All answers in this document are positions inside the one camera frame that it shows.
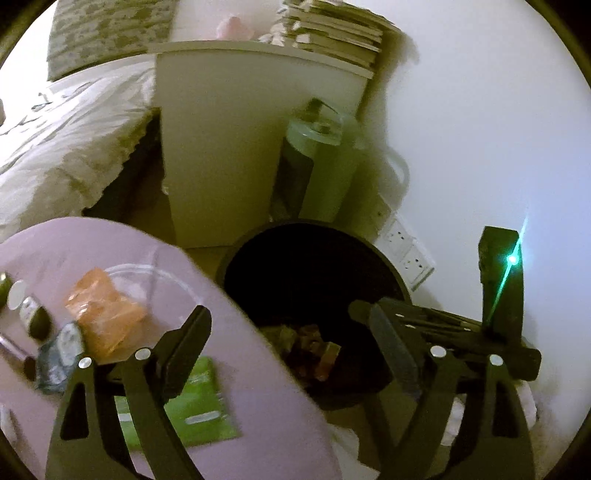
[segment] stack of books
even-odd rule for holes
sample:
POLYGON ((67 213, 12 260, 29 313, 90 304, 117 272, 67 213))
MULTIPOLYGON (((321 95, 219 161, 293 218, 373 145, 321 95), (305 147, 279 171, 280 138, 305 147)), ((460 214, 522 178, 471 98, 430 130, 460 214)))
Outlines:
POLYGON ((259 40, 336 57, 373 70, 387 31, 398 29, 370 10, 339 0, 284 0, 277 23, 259 40))

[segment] pink tablecloth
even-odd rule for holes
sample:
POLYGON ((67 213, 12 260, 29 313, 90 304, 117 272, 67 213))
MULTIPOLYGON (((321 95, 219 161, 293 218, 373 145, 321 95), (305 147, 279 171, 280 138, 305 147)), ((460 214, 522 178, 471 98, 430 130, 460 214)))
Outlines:
MULTIPOLYGON (((242 436, 189 449, 206 480, 341 478, 322 413, 245 315, 183 251, 127 226, 84 218, 51 220, 0 245, 0 270, 25 280, 58 325, 71 320, 63 307, 66 293, 94 267, 109 271, 118 287, 151 310, 154 320, 133 347, 155 345, 163 331, 182 324, 197 302, 211 310, 213 331, 204 354, 216 361, 242 436)), ((1 312, 0 332, 36 352, 14 312, 1 312)), ((0 402, 15 414, 21 433, 17 451, 43 478, 59 398, 34 391, 0 358, 0 402)), ((149 474, 141 455, 134 463, 149 474)))

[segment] patterned fabric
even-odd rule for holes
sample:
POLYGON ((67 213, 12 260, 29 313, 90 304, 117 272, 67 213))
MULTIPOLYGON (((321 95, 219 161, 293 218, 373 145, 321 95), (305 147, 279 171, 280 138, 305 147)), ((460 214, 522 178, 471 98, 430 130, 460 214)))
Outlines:
POLYGON ((168 40, 177 0, 59 0, 47 52, 48 80, 146 53, 168 40))

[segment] green package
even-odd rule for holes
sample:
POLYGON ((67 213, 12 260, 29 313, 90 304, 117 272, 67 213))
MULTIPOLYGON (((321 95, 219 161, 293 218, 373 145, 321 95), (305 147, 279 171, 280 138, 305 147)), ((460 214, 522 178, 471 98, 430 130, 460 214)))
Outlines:
MULTIPOLYGON (((116 397, 115 403, 127 447, 141 450, 127 399, 116 397)), ((187 447, 239 436, 224 405, 213 361, 209 357, 199 357, 183 392, 170 400, 164 406, 164 411, 181 442, 187 447)))

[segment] blue plastic wrapper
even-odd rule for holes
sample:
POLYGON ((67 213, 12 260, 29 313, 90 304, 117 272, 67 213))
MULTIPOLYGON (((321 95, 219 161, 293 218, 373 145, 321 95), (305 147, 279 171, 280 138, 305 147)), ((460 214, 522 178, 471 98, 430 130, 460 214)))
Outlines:
POLYGON ((84 339, 78 324, 64 325, 39 349, 35 387, 47 394, 64 393, 84 351, 84 339))

